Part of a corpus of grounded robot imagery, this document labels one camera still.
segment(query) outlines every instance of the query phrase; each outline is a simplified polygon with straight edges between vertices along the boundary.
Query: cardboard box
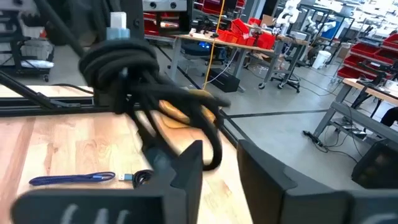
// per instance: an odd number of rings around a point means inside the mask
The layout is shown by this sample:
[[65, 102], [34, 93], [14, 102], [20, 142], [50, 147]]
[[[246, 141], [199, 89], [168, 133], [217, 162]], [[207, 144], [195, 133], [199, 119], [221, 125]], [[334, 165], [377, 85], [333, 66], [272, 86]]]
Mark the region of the cardboard box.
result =
[[261, 20], [261, 25], [265, 24], [267, 26], [272, 26], [274, 25], [274, 19], [272, 16], [268, 16], [263, 14], [262, 15], [262, 20]]

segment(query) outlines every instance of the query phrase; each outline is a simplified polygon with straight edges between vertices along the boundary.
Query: wooden board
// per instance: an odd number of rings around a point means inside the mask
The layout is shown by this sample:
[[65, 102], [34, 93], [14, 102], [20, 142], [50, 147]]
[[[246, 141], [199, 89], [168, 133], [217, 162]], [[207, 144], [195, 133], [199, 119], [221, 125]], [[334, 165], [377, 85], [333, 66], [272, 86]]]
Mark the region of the wooden board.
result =
[[[37, 86], [46, 93], [64, 87]], [[212, 156], [210, 143], [197, 129], [170, 129], [159, 123], [172, 145], [183, 151], [194, 140], [204, 140], [204, 157]], [[251, 223], [239, 179], [236, 149], [220, 133], [223, 161], [219, 169], [203, 174], [198, 223]], [[113, 171], [116, 175], [148, 168], [141, 155], [135, 124], [126, 116], [74, 114], [0, 119], [0, 223], [9, 223], [15, 198], [32, 189], [28, 181], [42, 175], [88, 174]], [[130, 182], [116, 179], [100, 184], [50, 185], [50, 187], [130, 189]]]
[[[357, 88], [359, 90], [362, 90], [364, 86], [359, 84], [359, 83], [356, 83], [356, 81], [357, 81], [356, 78], [345, 78], [343, 80], [343, 83], [345, 83], [347, 85], [350, 85], [350, 86], [352, 86], [354, 88]], [[387, 101], [389, 103], [392, 103], [393, 105], [397, 105], [398, 106], [398, 100], [397, 99], [395, 99], [395, 98], [393, 98], [391, 96], [387, 96], [387, 95], [385, 95], [385, 94], [383, 94], [383, 93], [381, 93], [379, 91], [372, 90], [372, 89], [368, 88], [366, 90], [366, 93], [369, 93], [370, 95], [373, 95], [373, 96], [375, 96], [375, 97], [377, 97], [379, 99], [385, 100], [385, 101]], [[390, 92], [389, 94], [398, 97], [398, 93], [397, 92]]]
[[[188, 39], [188, 40], [197, 40], [197, 41], [203, 41], [203, 42], [210, 42], [213, 43], [214, 39], [210, 38], [210, 36], [213, 33], [209, 32], [208, 34], [197, 34], [193, 33], [192, 36], [185, 34], [185, 35], [177, 35], [179, 38], [183, 39]], [[234, 43], [229, 43], [229, 42], [224, 42], [218, 38], [215, 40], [216, 44], [222, 44], [222, 45], [227, 45], [227, 46], [232, 46], [232, 47], [239, 47], [242, 49], [249, 49], [249, 50], [259, 50], [262, 52], [274, 52], [274, 50], [269, 50], [269, 49], [262, 49], [260, 47], [253, 47], [253, 46], [247, 46], [247, 45], [241, 45], [241, 44], [234, 44]]]

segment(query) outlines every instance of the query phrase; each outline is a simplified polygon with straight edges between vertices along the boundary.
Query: electrical cord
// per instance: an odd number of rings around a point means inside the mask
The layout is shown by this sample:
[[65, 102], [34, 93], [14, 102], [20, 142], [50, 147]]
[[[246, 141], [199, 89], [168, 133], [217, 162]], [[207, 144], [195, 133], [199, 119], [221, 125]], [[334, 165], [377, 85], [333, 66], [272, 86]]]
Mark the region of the electrical cord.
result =
[[98, 183], [111, 180], [115, 177], [114, 172], [96, 172], [86, 175], [56, 175], [36, 177], [29, 181], [30, 185], [41, 186], [50, 184], [70, 184], [70, 183]]
[[137, 171], [132, 178], [132, 186], [136, 189], [146, 182], [150, 181], [154, 175], [153, 170], [140, 170]]
[[[163, 137], [155, 122], [155, 115], [151, 113], [151, 111], [159, 111], [168, 118], [203, 131], [213, 147], [213, 158], [210, 162], [203, 164], [203, 170], [213, 170], [221, 164], [223, 153], [217, 129], [221, 127], [223, 118], [219, 108], [229, 106], [230, 102], [214, 96], [190, 93], [160, 76], [156, 52], [145, 40], [135, 37], [106, 40], [85, 52], [48, 2], [46, 0], [35, 0], [35, 2], [40, 13], [55, 25], [59, 33], [64, 35], [65, 40], [80, 56], [79, 71], [88, 86], [110, 96], [114, 113], [126, 113], [134, 121], [142, 139], [143, 151], [156, 147], [168, 156], [178, 157], [179, 155]], [[101, 7], [101, 9], [97, 9], [100, 12], [95, 13], [104, 13], [104, 9], [106, 7]], [[185, 114], [188, 121], [182, 121], [161, 108], [160, 101], [163, 100], [168, 101]], [[202, 106], [214, 114], [215, 121], [213, 123], [210, 123], [202, 113]], [[144, 112], [144, 116], [152, 128], [146, 128], [146, 122], [143, 123], [139, 119], [136, 111]]]
[[329, 149], [329, 147], [327, 146], [319, 146], [319, 144], [316, 144], [315, 142], [312, 141], [312, 144], [316, 147], [316, 149], [318, 149], [320, 152], [323, 153], [328, 153], [328, 152], [334, 152], [334, 153], [340, 153], [340, 154], [344, 154], [346, 156], [348, 156], [350, 159], [352, 159], [353, 161], [355, 161], [355, 163], [358, 163], [358, 161], [351, 155], [349, 155], [348, 153], [342, 152], [342, 151], [336, 151], [336, 150], [332, 150]]
[[85, 92], [85, 93], [94, 95], [94, 92], [93, 92], [93, 91], [85, 90], [85, 89], [83, 89], [83, 88], [80, 88], [80, 87], [75, 86], [75, 85], [72, 85], [72, 84], [58, 83], [58, 84], [53, 84], [52, 86], [65, 86], [65, 87], [75, 88], [75, 89], [80, 90], [80, 91], [82, 91], [82, 92]]
[[[352, 113], [352, 111], [351, 111], [351, 108], [350, 108], [348, 105], [346, 105], [346, 106], [348, 107], [348, 111], [349, 111], [349, 122], [351, 123], [351, 127], [353, 127], [353, 113]], [[354, 142], [356, 151], [358, 152], [358, 154], [359, 154], [361, 157], [363, 157], [362, 154], [359, 152], [358, 147], [356, 146], [356, 142], [355, 142], [355, 139], [354, 139], [354, 133], [353, 133], [352, 131], [350, 131], [350, 133], [351, 133], [351, 137], [352, 137], [352, 139], [353, 139], [353, 142]]]
[[[216, 28], [216, 32], [218, 32], [218, 28], [220, 26], [220, 22], [221, 22], [221, 17], [223, 15], [223, 11], [224, 11], [224, 3], [225, 0], [223, 0], [223, 2], [221, 3], [221, 9], [220, 9], [220, 14], [218, 16], [218, 22], [217, 22], [217, 28]], [[216, 39], [213, 39], [213, 44], [211, 45], [211, 53], [210, 53], [210, 60], [209, 60], [209, 66], [207, 66], [207, 72], [206, 72], [206, 77], [205, 77], [205, 81], [207, 81], [209, 74], [210, 74], [210, 67], [211, 67], [211, 63], [213, 62], [213, 53], [214, 53], [214, 46], [216, 45]]]

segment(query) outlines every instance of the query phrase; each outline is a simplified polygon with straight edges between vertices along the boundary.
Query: workbench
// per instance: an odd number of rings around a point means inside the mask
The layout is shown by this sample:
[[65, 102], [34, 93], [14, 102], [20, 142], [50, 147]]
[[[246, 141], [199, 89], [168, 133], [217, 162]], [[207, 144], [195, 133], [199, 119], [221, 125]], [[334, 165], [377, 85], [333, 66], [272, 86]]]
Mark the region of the workbench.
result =
[[[395, 142], [398, 144], [398, 132], [395, 131], [394, 129], [376, 121], [373, 120], [372, 118], [366, 116], [365, 114], [360, 113], [356, 109], [343, 104], [344, 99], [346, 98], [347, 94], [352, 88], [356, 88], [359, 90], [362, 90], [364, 86], [360, 83], [356, 82], [357, 79], [355, 78], [345, 78], [343, 80], [343, 87], [340, 90], [340, 92], [337, 94], [334, 102], [331, 103], [329, 110], [326, 112], [322, 120], [320, 121], [318, 127], [314, 131], [313, 135], [316, 137], [319, 137], [321, 133], [325, 130], [325, 128], [329, 125], [333, 125], [336, 127], [338, 130], [348, 134], [352, 138], [358, 141], [362, 141], [368, 144], [372, 144], [374, 142], [372, 141], [367, 141], [367, 139], [361, 139], [354, 134], [350, 133], [349, 131], [345, 130], [345, 128], [341, 127], [338, 123], [333, 122], [332, 118], [335, 115], [335, 113], [339, 113], [344, 115], [345, 118], [348, 118], [349, 121], [352, 120], [352, 122], [358, 123], [359, 125], [365, 127], [366, 129], [376, 133], [377, 135], [381, 136], [382, 138], [390, 139], [392, 142]], [[373, 90], [372, 88], [367, 88], [366, 93], [375, 96], [376, 98], [385, 100], [389, 103], [392, 103], [393, 105], [398, 106], [398, 92], [390, 92], [387, 94]]]
[[[30, 86], [47, 96], [89, 96], [69, 87]], [[0, 87], [0, 96], [16, 94]], [[159, 128], [179, 151], [194, 140], [203, 140], [205, 160], [212, 149], [198, 129]], [[251, 223], [239, 179], [236, 148], [220, 133], [223, 161], [217, 170], [203, 173], [198, 223]], [[43, 175], [73, 175], [111, 171], [133, 174], [148, 169], [141, 154], [141, 140], [127, 116], [111, 113], [74, 114], [0, 119], [0, 223], [8, 223], [9, 208], [18, 195], [39, 188], [132, 189], [117, 178], [97, 184], [32, 187], [30, 179]]]
[[[263, 48], [260, 48], [260, 47], [254, 47], [254, 46], [247, 46], [247, 45], [224, 42], [224, 41], [222, 41], [222, 40], [220, 40], [218, 38], [216, 38], [216, 39], [210, 38], [212, 34], [213, 34], [212, 32], [209, 32], [207, 34], [193, 33], [192, 35], [187, 34], [187, 35], [176, 35], [175, 36], [174, 51], [173, 51], [173, 55], [172, 55], [172, 64], [170, 66], [170, 73], [169, 73], [169, 76], [171, 77], [171, 79], [173, 81], [176, 81], [175, 80], [175, 76], [176, 76], [176, 73], [177, 73], [178, 61], [180, 60], [180, 51], [181, 51], [182, 39], [197, 40], [197, 41], [200, 41], [200, 42], [209, 42], [209, 43], [213, 43], [213, 41], [214, 41], [215, 44], [220, 44], [220, 45], [225, 45], [225, 46], [230, 46], [230, 47], [236, 47], [237, 48], [236, 50], [241, 49], [240, 53], [239, 53], [238, 60], [237, 60], [236, 65], [235, 65], [234, 72], [233, 72], [233, 76], [235, 76], [236, 78], [239, 78], [239, 75], [241, 73], [241, 69], [242, 69], [242, 66], [243, 66], [243, 62], [244, 62], [244, 59], [245, 59], [246, 54], [247, 54], [248, 51], [255, 50], [255, 51], [259, 51], [259, 52], [262, 52], [262, 53], [266, 54], [268, 57], [272, 58], [272, 60], [269, 63], [265, 62], [265, 65], [269, 66], [269, 69], [268, 69], [267, 74], [266, 74], [266, 76], [264, 78], [263, 84], [267, 83], [271, 79], [272, 74], [274, 74], [274, 73], [284, 73], [284, 74], [286, 74], [286, 80], [287, 80], [288, 77], [290, 77], [290, 74], [293, 73], [295, 64], [296, 64], [297, 60], [299, 59], [299, 55], [301, 53], [301, 48], [296, 50], [296, 53], [293, 56], [294, 59], [290, 63], [290, 67], [289, 67], [288, 70], [278, 70], [278, 69], [275, 69], [275, 66], [276, 66], [276, 64], [278, 62], [279, 55], [282, 53], [282, 49], [283, 49], [284, 43], [285, 42], [289, 42], [289, 43], [292, 42], [292, 39], [290, 37], [285, 37], [283, 35], [278, 35], [277, 36], [277, 41], [275, 42], [274, 49], [271, 50], [271, 49], [263, 49]], [[308, 44], [308, 42], [304, 41], [304, 40], [296, 40], [295, 43], [299, 44], [299, 46], [302, 46], [302, 47], [304, 47], [304, 46], [306, 46]]]

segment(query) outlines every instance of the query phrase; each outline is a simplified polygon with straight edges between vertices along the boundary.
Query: coiled black cable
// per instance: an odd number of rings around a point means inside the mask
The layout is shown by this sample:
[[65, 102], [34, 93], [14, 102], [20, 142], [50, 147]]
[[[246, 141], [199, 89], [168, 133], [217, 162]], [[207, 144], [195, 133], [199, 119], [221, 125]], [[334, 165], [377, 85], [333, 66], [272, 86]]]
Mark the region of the coiled black cable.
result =
[[150, 181], [152, 176], [154, 175], [153, 170], [140, 170], [137, 171], [132, 178], [132, 186], [134, 189], [139, 188], [142, 184]]
[[[217, 128], [222, 125], [220, 106], [229, 106], [229, 102], [217, 97], [194, 95], [183, 90], [165, 77], [159, 75], [159, 64], [156, 53], [148, 42], [130, 38], [123, 40], [106, 40], [83, 53], [82, 47], [73, 37], [57, 14], [48, 5], [46, 0], [35, 0], [40, 13], [46, 15], [59, 32], [63, 33], [73, 50], [81, 57], [79, 70], [87, 84], [95, 91], [108, 94], [113, 101], [122, 102], [123, 113], [126, 113], [135, 122], [143, 145], [159, 147], [168, 154], [177, 153], [164, 139], [163, 134], [155, 122], [151, 111], [159, 111], [188, 126], [201, 129], [213, 147], [213, 158], [208, 164], [203, 165], [203, 170], [213, 170], [221, 164], [222, 148], [218, 137]], [[104, 4], [105, 1], [93, 1]], [[96, 13], [104, 13], [107, 6], [96, 9]], [[184, 113], [189, 122], [182, 121], [172, 114], [168, 114], [160, 106], [160, 100], [168, 101], [176, 109]], [[215, 125], [202, 113], [202, 105], [208, 108], [215, 116]], [[155, 136], [146, 128], [138, 118], [136, 111], [143, 111], [150, 125], [155, 131]]]

